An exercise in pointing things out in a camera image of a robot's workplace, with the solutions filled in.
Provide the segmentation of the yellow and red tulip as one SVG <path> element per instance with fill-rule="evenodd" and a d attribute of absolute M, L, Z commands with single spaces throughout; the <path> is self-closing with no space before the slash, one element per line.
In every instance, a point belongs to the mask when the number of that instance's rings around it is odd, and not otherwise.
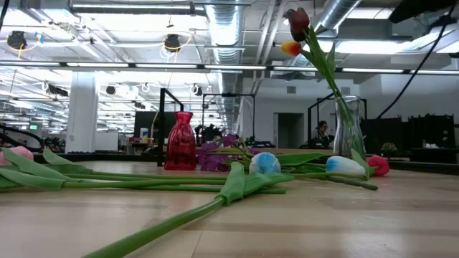
<path fill-rule="evenodd" d="M 336 98 L 343 97 L 338 85 L 335 82 L 335 44 L 328 53 L 325 53 L 320 44 L 316 43 L 316 50 L 310 47 L 309 50 L 304 50 L 302 44 L 296 41 L 284 42 L 281 44 L 281 49 L 294 57 L 298 55 L 304 56 L 326 79 L 328 86 L 331 88 L 334 101 Z"/>

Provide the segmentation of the clear glass vase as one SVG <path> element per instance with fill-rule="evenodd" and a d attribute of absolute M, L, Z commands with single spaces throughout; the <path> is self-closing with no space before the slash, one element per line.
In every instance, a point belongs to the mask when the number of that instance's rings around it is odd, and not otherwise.
<path fill-rule="evenodd" d="M 333 140 L 333 152 L 350 158 L 355 150 L 363 159 L 366 158 L 364 136 L 360 127 L 360 104 L 358 96 L 343 96 L 335 99 L 336 132 Z"/>

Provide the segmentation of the LED light bar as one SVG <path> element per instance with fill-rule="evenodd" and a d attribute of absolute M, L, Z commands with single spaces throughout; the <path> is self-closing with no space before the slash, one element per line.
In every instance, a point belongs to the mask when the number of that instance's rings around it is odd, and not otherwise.
<path fill-rule="evenodd" d="M 315 67 L 292 67 L 276 65 L 238 65 L 238 64 L 181 64 L 181 63 L 122 63 L 122 62 L 45 62 L 45 61 L 14 61 L 0 60 L 0 67 L 23 67 L 34 69 L 49 70 L 142 70 L 142 71 L 217 71 L 217 72 L 318 72 Z M 415 70 L 408 69 L 379 69 L 379 68 L 355 68 L 355 67 L 337 67 L 337 73 L 358 73 L 358 74 L 395 74 L 411 75 Z M 419 70 L 418 75 L 439 75 L 439 76 L 456 76 L 459 70 Z"/>

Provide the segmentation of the thin black metal frame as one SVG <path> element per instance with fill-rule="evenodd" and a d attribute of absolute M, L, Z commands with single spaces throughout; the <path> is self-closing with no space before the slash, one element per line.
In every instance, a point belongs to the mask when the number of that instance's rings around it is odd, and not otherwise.
<path fill-rule="evenodd" d="M 244 111 L 251 111 L 252 135 L 255 139 L 255 95 L 240 93 L 204 93 L 201 102 L 201 125 L 205 125 L 205 112 L 214 107 L 211 114 L 217 115 L 217 123 L 223 125 L 230 133 L 243 135 Z"/>

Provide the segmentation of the black ceiling-mounted device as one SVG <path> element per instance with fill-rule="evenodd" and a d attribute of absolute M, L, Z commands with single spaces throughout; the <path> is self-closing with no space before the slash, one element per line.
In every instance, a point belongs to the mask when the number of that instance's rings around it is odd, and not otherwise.
<path fill-rule="evenodd" d="M 168 52 L 178 52 L 181 48 L 178 34 L 168 34 L 164 41 L 164 48 Z"/>
<path fill-rule="evenodd" d="M 27 47 L 27 41 L 24 35 L 24 31 L 12 31 L 6 41 L 8 46 L 16 50 L 25 49 Z"/>

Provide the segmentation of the blue and white tulip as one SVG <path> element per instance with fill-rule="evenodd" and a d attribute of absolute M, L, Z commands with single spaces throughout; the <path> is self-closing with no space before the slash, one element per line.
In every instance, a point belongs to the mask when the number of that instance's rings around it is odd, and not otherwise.
<path fill-rule="evenodd" d="M 280 161 L 271 153 L 255 155 L 250 161 L 248 174 L 245 174 L 245 167 L 241 163 L 234 162 L 222 189 L 213 201 L 140 230 L 82 258 L 123 258 L 170 231 L 223 206 L 230 206 L 234 201 L 239 201 L 265 187 L 292 180 L 292 176 L 280 172 Z"/>
<path fill-rule="evenodd" d="M 281 171 L 305 178 L 325 178 L 329 176 L 367 180 L 369 167 L 361 159 L 355 161 L 342 156 L 326 153 L 279 154 Z"/>

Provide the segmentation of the wooden shelf with black legs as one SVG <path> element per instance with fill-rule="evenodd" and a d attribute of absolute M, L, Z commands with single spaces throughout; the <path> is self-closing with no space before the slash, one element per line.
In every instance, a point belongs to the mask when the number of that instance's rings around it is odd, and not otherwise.
<path fill-rule="evenodd" d="M 159 131 L 158 131 L 158 138 L 157 138 L 157 164 L 164 165 L 166 164 L 166 152 L 167 152 L 167 145 L 168 145 L 168 138 L 164 137 L 164 130 L 165 130 L 165 117 L 164 117 L 164 106 L 166 102 L 166 95 L 168 95 L 176 104 L 180 106 L 180 111 L 184 111 L 184 104 L 180 102 L 175 96 L 173 96 L 166 88 L 161 88 L 160 89 L 160 107 L 159 111 L 157 112 L 157 115 L 160 115 L 160 125 L 159 125 Z"/>

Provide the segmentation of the purple artificial flower bunch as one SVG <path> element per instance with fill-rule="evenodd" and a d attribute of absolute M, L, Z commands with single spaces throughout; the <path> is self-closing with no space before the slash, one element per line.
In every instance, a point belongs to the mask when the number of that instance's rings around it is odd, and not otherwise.
<path fill-rule="evenodd" d="M 241 141 L 236 135 L 226 135 L 223 138 L 210 141 L 202 144 L 198 151 L 197 161 L 203 171 L 227 171 L 230 169 L 230 165 L 234 162 L 241 163 L 247 172 L 249 172 L 249 165 L 251 159 L 259 153 L 271 153 L 274 156 L 279 155 L 269 151 L 261 151 L 255 148 L 249 147 L 245 142 Z M 324 181 L 331 181 L 334 183 L 343 183 L 350 186 L 358 186 L 369 190 L 376 191 L 377 186 L 367 184 L 364 179 L 356 178 L 342 178 L 329 176 L 325 178 L 305 178 L 294 176 L 290 173 L 284 173 L 292 176 L 298 180 L 306 179 L 318 179 Z"/>

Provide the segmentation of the pink tulip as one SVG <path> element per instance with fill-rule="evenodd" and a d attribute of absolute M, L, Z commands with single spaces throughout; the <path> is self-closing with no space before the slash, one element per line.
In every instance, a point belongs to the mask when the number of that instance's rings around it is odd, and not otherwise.
<path fill-rule="evenodd" d="M 20 148 L 17 153 L 15 148 L 2 148 L 1 154 L 3 159 L 13 166 L 16 166 L 19 171 L 32 174 L 34 176 L 46 177 L 68 177 L 68 175 L 92 175 L 92 176 L 126 176 L 130 178 L 152 178 L 152 179 L 222 179 L 226 180 L 226 176 L 184 176 L 184 175 L 146 175 L 132 173 L 108 173 L 98 172 L 83 165 L 73 163 L 65 158 L 62 158 L 51 151 L 46 150 L 44 158 L 49 161 L 48 164 L 40 164 L 30 158 L 31 154 L 23 156 L 25 148 Z"/>

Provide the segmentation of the black equipment cabinet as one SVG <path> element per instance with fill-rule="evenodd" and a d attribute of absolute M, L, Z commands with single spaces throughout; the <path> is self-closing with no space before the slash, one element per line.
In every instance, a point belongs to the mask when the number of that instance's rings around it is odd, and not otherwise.
<path fill-rule="evenodd" d="M 459 145 L 456 143 L 452 115 L 411 116 L 362 120 L 360 123 L 366 151 L 381 154 L 384 143 L 396 145 L 398 153 L 391 158 L 408 158 L 414 162 L 457 163 Z"/>

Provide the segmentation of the grey door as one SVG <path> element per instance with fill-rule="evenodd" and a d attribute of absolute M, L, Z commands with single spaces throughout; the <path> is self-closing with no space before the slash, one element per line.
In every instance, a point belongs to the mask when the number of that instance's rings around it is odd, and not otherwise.
<path fill-rule="evenodd" d="M 304 114 L 275 113 L 273 139 L 278 148 L 298 149 L 304 143 Z"/>

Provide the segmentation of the dark red tulip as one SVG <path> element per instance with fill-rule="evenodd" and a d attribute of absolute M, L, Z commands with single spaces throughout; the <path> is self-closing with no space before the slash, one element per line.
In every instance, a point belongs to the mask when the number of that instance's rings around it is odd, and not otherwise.
<path fill-rule="evenodd" d="M 286 16 L 293 41 L 300 42 L 304 50 L 309 50 L 310 47 L 316 50 L 316 43 L 319 43 L 318 38 L 310 25 L 310 18 L 304 8 L 289 9 Z"/>

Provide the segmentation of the small green potted plant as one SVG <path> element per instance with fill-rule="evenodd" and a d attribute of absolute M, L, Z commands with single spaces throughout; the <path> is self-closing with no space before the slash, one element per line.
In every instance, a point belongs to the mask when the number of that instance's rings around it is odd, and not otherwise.
<path fill-rule="evenodd" d="M 398 148 L 395 144 L 387 142 L 381 147 L 381 154 L 386 158 L 391 158 L 398 153 Z"/>

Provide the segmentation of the white square column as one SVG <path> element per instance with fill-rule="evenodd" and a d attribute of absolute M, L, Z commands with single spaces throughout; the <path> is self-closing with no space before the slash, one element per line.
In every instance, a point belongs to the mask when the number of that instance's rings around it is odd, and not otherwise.
<path fill-rule="evenodd" d="M 95 151 L 99 90 L 94 72 L 72 73 L 66 153 Z"/>

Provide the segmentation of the person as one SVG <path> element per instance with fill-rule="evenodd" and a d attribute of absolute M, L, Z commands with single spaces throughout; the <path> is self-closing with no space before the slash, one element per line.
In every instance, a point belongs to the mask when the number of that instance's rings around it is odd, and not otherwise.
<path fill-rule="evenodd" d="M 330 148 L 330 144 L 334 141 L 334 136 L 329 135 L 327 130 L 328 123 L 324 120 L 320 121 L 311 137 L 314 147 Z"/>

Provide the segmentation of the red glass vase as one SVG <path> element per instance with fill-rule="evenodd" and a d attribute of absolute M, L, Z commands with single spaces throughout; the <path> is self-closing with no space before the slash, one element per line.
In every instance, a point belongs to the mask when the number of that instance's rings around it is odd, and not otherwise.
<path fill-rule="evenodd" d="M 193 113 L 180 111 L 175 113 L 176 124 L 168 138 L 166 170 L 193 171 L 196 169 L 196 141 L 191 129 Z"/>

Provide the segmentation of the black computer monitor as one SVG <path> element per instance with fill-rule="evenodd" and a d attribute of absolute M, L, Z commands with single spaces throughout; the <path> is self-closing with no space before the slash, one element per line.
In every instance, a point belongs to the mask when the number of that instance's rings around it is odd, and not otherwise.
<path fill-rule="evenodd" d="M 171 129 L 176 124 L 176 118 L 174 112 L 165 112 L 165 130 L 164 137 L 168 138 Z M 153 138 L 158 138 L 158 131 L 161 119 L 160 115 L 156 115 L 154 111 L 140 111 L 136 112 L 134 120 L 134 137 L 140 138 L 141 128 L 147 128 L 148 134 L 151 134 L 151 124 L 153 124 Z"/>

